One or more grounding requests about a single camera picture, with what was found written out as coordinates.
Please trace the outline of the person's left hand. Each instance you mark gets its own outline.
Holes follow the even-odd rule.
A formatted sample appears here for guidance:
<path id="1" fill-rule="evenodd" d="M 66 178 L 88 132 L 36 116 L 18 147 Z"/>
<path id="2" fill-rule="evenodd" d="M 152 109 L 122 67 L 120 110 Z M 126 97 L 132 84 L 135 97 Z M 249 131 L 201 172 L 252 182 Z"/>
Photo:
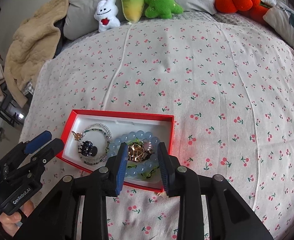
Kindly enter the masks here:
<path id="1" fill-rule="evenodd" d="M 34 204 L 31 200 L 28 200 L 23 206 L 22 211 L 26 217 L 29 217 L 31 212 L 35 209 Z M 15 233 L 18 231 L 19 226 L 17 225 L 18 222 L 20 222 L 22 219 L 22 216 L 20 213 L 15 212 L 14 214 L 8 216 L 5 213 L 2 213 L 0 215 L 0 222 L 2 224 L 3 229 L 6 233 L 8 233 L 11 237 L 15 235 Z"/>

